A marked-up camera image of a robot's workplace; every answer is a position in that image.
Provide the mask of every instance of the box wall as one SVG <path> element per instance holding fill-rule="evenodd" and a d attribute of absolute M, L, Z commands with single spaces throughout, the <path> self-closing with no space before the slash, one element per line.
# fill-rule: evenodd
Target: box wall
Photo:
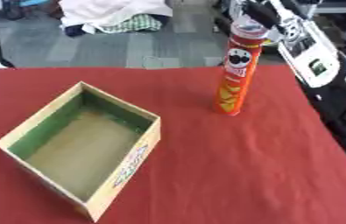
<path fill-rule="evenodd" d="M 124 188 L 138 167 L 151 153 L 160 140 L 160 118 L 138 140 L 124 161 L 116 168 L 110 177 L 100 186 L 96 193 L 86 203 L 93 221 L 98 221 L 113 199 Z"/>

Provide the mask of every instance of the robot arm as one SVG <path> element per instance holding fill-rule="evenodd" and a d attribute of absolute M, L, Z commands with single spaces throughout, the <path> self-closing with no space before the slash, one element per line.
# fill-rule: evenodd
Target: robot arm
<path fill-rule="evenodd" d="M 329 84 L 340 70 L 338 51 L 294 0 L 238 0 L 231 13 L 247 14 L 270 30 L 268 38 L 296 77 L 311 88 Z"/>
<path fill-rule="evenodd" d="M 270 30 L 268 38 L 277 43 L 307 98 L 346 150 L 346 55 L 294 0 L 233 2 L 234 19 L 246 14 Z"/>

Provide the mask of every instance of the can label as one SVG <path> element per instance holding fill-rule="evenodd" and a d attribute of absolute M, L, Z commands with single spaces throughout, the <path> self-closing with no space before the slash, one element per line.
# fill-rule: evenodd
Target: can label
<path fill-rule="evenodd" d="M 239 113 L 261 53 L 262 39 L 250 39 L 235 33 L 229 39 L 216 106 L 224 114 Z"/>

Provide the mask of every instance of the box bottom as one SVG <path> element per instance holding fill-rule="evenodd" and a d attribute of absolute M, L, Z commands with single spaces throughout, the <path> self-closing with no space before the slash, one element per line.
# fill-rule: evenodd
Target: box bottom
<path fill-rule="evenodd" d="M 106 112 L 82 107 L 74 120 L 26 162 L 86 201 L 140 136 Z"/>

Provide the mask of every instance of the green checkered cloth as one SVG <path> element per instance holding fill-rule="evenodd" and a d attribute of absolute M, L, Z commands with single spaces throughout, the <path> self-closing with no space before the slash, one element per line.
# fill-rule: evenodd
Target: green checkered cloth
<path fill-rule="evenodd" d="M 104 32 L 107 33 L 138 31 L 156 32 L 162 28 L 162 23 L 148 14 L 139 14 L 132 17 L 131 19 L 124 21 L 121 24 L 114 26 L 104 26 L 101 28 Z"/>

